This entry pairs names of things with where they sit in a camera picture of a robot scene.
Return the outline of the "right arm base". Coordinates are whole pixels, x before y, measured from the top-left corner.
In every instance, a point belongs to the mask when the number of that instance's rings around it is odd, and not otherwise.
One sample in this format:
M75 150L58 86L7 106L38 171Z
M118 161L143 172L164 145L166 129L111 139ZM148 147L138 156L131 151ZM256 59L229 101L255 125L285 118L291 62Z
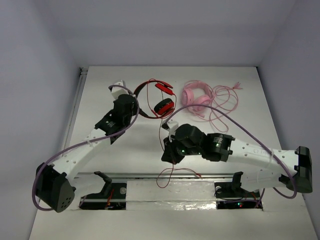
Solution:
M215 174L214 197L217 200L219 210L257 209L263 210L261 197L263 191L248 191L243 188L242 171L233 174Z

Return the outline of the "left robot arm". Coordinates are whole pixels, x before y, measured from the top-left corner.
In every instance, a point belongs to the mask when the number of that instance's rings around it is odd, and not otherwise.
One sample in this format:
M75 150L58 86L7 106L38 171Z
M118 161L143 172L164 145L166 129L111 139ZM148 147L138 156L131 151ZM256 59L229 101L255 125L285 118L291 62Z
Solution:
M113 108L102 117L85 140L61 150L41 163L32 185L32 201L40 211L61 213L78 209L89 195L106 197L111 193L112 180L100 171L93 190L78 173L101 151L110 147L137 120L140 112L138 99L133 93L120 94Z

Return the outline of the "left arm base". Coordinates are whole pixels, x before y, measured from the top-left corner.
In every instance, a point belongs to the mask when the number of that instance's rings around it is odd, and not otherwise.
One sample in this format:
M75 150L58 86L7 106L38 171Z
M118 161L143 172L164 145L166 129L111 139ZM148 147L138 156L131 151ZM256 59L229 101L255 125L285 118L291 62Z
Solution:
M79 202L81 210L126 210L126 182L113 182L105 173L95 171L94 174L99 176L104 185L97 193L90 193L83 196Z

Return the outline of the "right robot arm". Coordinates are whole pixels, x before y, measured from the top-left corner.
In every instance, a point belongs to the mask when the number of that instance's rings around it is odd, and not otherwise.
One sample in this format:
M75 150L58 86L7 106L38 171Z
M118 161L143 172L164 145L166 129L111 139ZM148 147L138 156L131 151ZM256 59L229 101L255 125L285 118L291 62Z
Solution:
M186 156L201 156L210 162L246 164L258 167L255 173L240 170L234 173L231 192L238 197L264 188L286 187L291 191L310 194L313 191L310 150L299 146L282 150L254 145L222 133L204 133L190 124L164 123L161 160L173 165Z

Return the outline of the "pink headphones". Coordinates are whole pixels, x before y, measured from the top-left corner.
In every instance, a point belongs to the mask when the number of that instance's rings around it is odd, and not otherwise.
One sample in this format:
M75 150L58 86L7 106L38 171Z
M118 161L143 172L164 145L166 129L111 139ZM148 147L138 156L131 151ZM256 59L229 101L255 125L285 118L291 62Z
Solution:
M203 90L204 94L195 97L194 90ZM205 82L199 80L190 80L186 82L181 93L181 104L187 106L190 113L204 118L205 107L208 106L214 98L212 88Z

